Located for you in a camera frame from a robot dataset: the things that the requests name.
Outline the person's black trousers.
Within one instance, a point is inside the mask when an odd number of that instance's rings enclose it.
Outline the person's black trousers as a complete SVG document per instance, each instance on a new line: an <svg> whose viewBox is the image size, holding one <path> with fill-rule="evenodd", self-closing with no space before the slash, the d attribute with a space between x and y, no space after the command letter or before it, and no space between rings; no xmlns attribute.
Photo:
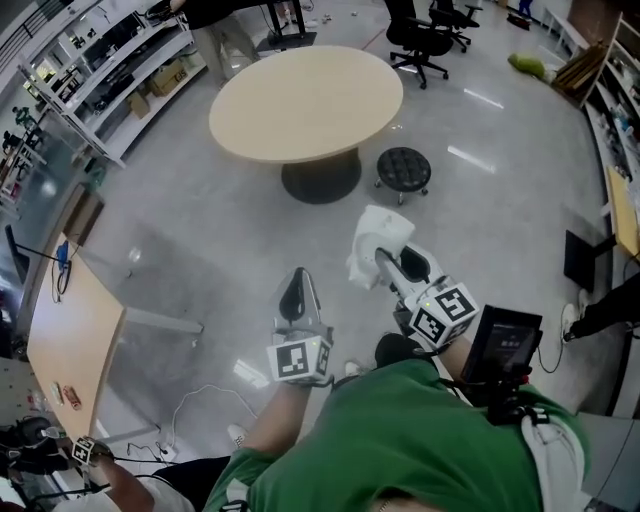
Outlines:
<svg viewBox="0 0 640 512"><path fill-rule="evenodd" d="M414 352L415 348L418 348L418 345L402 334L384 334L375 348L376 368L381 369L402 361L416 359L418 355Z"/></svg>

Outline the black chest-mounted screen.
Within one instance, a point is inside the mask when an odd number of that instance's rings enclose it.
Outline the black chest-mounted screen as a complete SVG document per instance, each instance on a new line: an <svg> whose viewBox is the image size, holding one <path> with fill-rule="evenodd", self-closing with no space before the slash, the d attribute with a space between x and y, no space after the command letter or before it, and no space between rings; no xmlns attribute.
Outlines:
<svg viewBox="0 0 640 512"><path fill-rule="evenodd" d="M542 316L485 306L461 377L467 384L521 381L542 338Z"/></svg>

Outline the black screen mount clamp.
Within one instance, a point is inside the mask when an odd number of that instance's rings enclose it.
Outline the black screen mount clamp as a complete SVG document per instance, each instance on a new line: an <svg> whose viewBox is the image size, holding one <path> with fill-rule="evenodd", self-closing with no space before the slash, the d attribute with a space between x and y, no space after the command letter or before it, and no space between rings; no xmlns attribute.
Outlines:
<svg viewBox="0 0 640 512"><path fill-rule="evenodd" d="M529 383L528 374L508 375L489 385L487 419L494 426L516 425L528 417L534 425L550 422L547 412L520 396L520 387Z"/></svg>

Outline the white shelving unit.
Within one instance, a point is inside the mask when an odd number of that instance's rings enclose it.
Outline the white shelving unit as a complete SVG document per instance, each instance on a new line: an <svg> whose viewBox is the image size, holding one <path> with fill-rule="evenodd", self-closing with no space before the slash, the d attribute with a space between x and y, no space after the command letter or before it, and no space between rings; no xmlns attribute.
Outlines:
<svg viewBox="0 0 640 512"><path fill-rule="evenodd" d="M151 77L179 60L186 77L155 97ZM0 34L0 101L55 113L111 162L205 69L170 0L33 0ZM144 95L138 119L127 97Z"/></svg>

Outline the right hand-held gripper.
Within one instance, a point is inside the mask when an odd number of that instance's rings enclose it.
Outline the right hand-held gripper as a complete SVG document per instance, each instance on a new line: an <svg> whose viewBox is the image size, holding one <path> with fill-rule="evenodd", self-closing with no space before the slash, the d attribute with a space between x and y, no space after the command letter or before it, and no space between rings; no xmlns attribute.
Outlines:
<svg viewBox="0 0 640 512"><path fill-rule="evenodd" d="M415 244L407 244L398 256L378 248L375 263L384 284L400 298L396 323L419 346L447 346L479 313L467 287L443 275L435 257Z"/></svg>

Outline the brown wooden panel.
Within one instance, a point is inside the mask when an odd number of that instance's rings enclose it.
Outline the brown wooden panel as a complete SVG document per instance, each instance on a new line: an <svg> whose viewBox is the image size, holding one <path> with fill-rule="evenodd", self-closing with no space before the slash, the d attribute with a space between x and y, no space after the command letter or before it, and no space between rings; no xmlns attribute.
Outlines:
<svg viewBox="0 0 640 512"><path fill-rule="evenodd" d="M69 199L70 208L63 227L64 235L84 246L104 209L101 196L85 183L78 184Z"/></svg>

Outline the round wooden table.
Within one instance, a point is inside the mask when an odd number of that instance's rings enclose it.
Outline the round wooden table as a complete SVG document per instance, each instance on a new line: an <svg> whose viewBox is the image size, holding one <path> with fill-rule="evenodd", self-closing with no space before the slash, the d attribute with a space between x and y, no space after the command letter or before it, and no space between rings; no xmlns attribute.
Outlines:
<svg viewBox="0 0 640 512"><path fill-rule="evenodd" d="M294 199L330 204L357 187L360 146L394 120L403 96L398 74L369 52L302 47L232 78L212 103L209 128L230 154L279 165Z"/></svg>

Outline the black mesh office chair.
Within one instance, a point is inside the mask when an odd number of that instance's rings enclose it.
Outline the black mesh office chair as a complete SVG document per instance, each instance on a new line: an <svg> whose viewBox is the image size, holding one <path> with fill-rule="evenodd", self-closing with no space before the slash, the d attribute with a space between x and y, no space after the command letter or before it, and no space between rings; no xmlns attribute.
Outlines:
<svg viewBox="0 0 640 512"><path fill-rule="evenodd" d="M471 39L463 31L480 27L474 20L474 13L482 11L481 7L469 4L466 4L466 8L466 13L459 11L453 0L432 0L429 7L430 19L436 30L448 34L460 46L462 53L466 53L471 45Z"/></svg>
<svg viewBox="0 0 640 512"><path fill-rule="evenodd" d="M404 50L404 53L392 51L389 54L391 67L394 70L413 68L422 90L427 88L425 68L440 72L443 79L448 80L448 70L433 64L430 59L446 55L453 48L452 38L418 19L413 0L384 0L384 4L390 16L386 38L392 45Z"/></svg>

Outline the person's left forearm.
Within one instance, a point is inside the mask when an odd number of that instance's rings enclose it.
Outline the person's left forearm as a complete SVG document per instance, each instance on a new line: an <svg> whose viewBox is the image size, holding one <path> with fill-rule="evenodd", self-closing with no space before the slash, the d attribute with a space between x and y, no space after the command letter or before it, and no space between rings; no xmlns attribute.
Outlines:
<svg viewBox="0 0 640 512"><path fill-rule="evenodd" d="M272 456L284 455L301 433L311 392L311 387L280 383L241 447Z"/></svg>

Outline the stack of wooden frames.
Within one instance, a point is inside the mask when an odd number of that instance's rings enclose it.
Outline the stack of wooden frames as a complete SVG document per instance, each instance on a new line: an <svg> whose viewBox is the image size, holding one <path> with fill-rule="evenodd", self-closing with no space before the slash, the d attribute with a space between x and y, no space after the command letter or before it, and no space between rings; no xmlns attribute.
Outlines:
<svg viewBox="0 0 640 512"><path fill-rule="evenodd" d="M558 70L551 87L581 108L601 74L608 50L602 42L581 50Z"/></svg>

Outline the green plastic container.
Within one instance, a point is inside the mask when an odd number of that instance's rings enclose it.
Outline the green plastic container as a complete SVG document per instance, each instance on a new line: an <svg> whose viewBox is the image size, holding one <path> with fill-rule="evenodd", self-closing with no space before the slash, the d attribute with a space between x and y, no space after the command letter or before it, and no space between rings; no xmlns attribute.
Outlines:
<svg viewBox="0 0 640 512"><path fill-rule="evenodd" d="M101 187L107 174L104 164L97 159L91 159L86 164L84 172L87 177L87 186L91 191Z"/></svg>

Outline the white wall shelf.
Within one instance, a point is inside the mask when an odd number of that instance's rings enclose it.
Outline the white wall shelf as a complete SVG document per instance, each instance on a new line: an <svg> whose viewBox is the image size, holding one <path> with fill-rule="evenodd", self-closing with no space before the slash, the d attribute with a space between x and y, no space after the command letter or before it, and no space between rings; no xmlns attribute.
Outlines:
<svg viewBox="0 0 640 512"><path fill-rule="evenodd" d="M640 261L640 26L623 15L582 107L602 168L601 215L615 243Z"/></svg>

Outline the green bag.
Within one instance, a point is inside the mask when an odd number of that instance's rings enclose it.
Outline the green bag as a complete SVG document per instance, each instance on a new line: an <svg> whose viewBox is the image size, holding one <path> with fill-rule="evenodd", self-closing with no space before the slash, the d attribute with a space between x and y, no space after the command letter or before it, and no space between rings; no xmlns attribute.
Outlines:
<svg viewBox="0 0 640 512"><path fill-rule="evenodd" d="M546 69L540 59L533 56L512 53L507 61L518 72L535 77L541 81L545 80Z"/></svg>

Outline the black round stool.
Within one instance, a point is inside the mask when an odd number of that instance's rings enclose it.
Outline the black round stool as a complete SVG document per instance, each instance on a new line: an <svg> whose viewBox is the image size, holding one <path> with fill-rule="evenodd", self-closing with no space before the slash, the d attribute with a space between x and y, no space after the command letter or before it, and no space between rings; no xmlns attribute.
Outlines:
<svg viewBox="0 0 640 512"><path fill-rule="evenodd" d="M429 161L417 150L394 147L385 150L376 164L375 188L386 186L398 195L397 204L404 204L408 194L428 194L427 185L432 176Z"/></svg>

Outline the person's right forearm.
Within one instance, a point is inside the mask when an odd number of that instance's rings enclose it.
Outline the person's right forearm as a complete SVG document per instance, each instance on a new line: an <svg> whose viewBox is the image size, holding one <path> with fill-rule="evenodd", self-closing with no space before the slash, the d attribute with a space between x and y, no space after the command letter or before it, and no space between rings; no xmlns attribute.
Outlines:
<svg viewBox="0 0 640 512"><path fill-rule="evenodd" d="M456 383L464 383L463 370L472 343L463 335L454 339L440 354L439 360Z"/></svg>

